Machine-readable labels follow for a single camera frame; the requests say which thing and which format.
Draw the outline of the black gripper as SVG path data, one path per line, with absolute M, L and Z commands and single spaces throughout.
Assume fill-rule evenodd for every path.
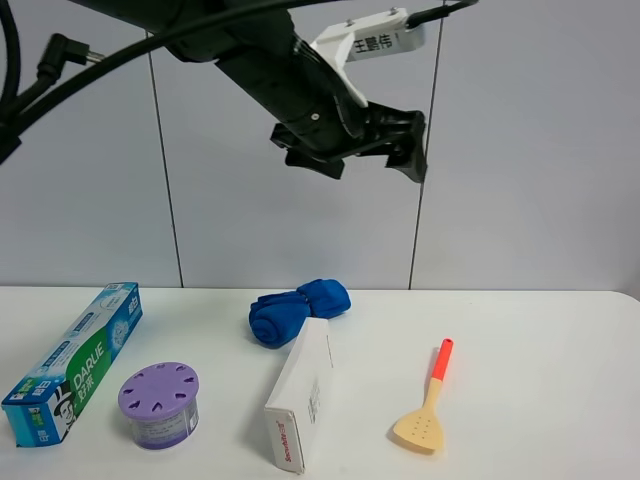
M 360 157 L 386 156 L 386 168 L 414 183 L 427 173 L 426 118 L 358 104 L 347 87 L 293 29 L 227 29 L 234 46 L 217 66 L 279 121 L 272 141 L 287 150 L 285 164 L 340 180 L 342 159 L 356 149 Z

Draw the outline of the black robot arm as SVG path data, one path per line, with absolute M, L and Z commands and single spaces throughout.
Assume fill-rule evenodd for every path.
M 409 30 L 404 9 L 326 28 L 308 43 L 289 11 L 272 7 L 203 28 L 167 50 L 182 62 L 212 61 L 277 119 L 272 142 L 287 165 L 338 179 L 351 156 L 384 155 L 387 167 L 421 183 L 427 172 L 426 120 L 365 96 L 348 79 L 351 61 L 413 50 L 424 36 Z

